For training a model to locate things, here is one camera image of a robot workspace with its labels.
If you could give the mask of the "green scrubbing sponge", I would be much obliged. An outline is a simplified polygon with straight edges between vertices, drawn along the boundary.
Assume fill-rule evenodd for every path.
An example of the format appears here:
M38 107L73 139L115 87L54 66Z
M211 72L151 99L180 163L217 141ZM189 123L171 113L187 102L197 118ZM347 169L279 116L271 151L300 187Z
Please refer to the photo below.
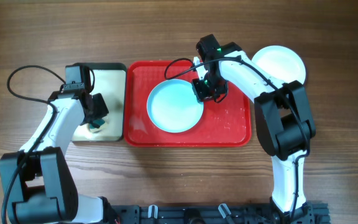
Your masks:
M106 129L108 123L104 119L96 119L89 123L88 129L91 133L97 133Z

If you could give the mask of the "light blue plate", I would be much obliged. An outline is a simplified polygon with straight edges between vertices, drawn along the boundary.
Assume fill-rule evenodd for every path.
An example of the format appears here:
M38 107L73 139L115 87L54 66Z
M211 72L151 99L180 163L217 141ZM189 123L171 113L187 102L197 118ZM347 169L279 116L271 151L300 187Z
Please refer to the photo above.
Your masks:
M147 114L151 122L168 133L190 130L201 119L204 104L200 103L190 82L180 79L159 83L147 99Z

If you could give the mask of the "white plate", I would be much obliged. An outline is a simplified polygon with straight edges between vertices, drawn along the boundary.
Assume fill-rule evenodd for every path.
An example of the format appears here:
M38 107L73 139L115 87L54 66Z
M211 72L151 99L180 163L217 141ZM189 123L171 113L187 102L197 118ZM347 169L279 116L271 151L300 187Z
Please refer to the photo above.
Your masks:
M293 50L281 46L271 45L260 49L252 62L273 77L290 83L294 80L304 84L306 81L306 67L301 57Z

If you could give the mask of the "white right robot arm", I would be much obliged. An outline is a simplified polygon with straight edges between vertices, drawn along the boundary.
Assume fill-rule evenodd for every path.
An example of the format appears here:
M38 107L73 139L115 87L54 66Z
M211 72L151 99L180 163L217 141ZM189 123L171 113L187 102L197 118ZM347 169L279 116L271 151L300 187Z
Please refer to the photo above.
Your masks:
M316 126L304 88L306 67L293 50L273 45L249 58L243 50L200 50L193 60L197 100L220 103L233 84L255 109L257 137L272 158L272 201L279 214L295 216L306 202L303 164Z

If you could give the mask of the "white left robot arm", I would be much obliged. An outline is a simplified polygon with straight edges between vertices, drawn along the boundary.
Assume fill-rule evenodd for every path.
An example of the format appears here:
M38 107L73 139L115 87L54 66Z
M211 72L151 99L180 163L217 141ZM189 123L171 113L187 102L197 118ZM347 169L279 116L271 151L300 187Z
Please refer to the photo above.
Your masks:
M107 211L101 197L80 195L65 153L78 126L107 115L101 94L56 91L33 136L0 159L3 223L99 223Z

